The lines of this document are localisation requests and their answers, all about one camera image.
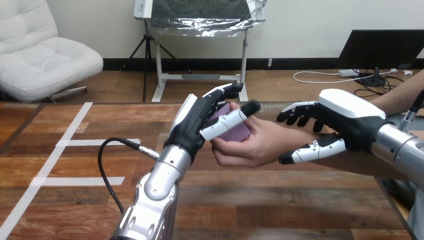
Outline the person's hand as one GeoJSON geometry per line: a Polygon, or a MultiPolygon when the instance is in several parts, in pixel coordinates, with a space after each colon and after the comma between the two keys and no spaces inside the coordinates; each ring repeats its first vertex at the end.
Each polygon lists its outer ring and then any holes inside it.
{"type": "Polygon", "coordinates": [[[318,135],[286,128],[274,122],[250,116],[245,125],[251,134],[244,141],[211,140],[211,150],[222,167],[255,168],[279,160],[279,156],[312,143],[318,135]]]}

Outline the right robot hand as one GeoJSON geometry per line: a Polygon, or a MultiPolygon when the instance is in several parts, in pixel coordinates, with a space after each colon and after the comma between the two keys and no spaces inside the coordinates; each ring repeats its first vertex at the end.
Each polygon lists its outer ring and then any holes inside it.
{"type": "Polygon", "coordinates": [[[386,114],[350,92],[341,89],[325,89],[317,101],[295,102],[277,116],[277,122],[304,127],[309,119],[315,119],[313,132],[319,133],[323,126],[335,130],[302,147],[283,153],[278,161],[282,165],[325,159],[346,150],[370,152],[379,130],[393,122],[386,114]]]}

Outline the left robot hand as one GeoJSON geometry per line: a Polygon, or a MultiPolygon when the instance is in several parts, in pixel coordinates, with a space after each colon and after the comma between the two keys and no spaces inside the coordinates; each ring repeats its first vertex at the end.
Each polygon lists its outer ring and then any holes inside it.
{"type": "Polygon", "coordinates": [[[224,107],[221,102],[236,96],[243,87],[243,83],[228,83],[213,88],[202,97],[190,94],[178,111],[163,147],[182,148],[193,163],[204,142],[242,125],[260,110],[261,104],[251,100],[240,108],[213,118],[224,107]]]}

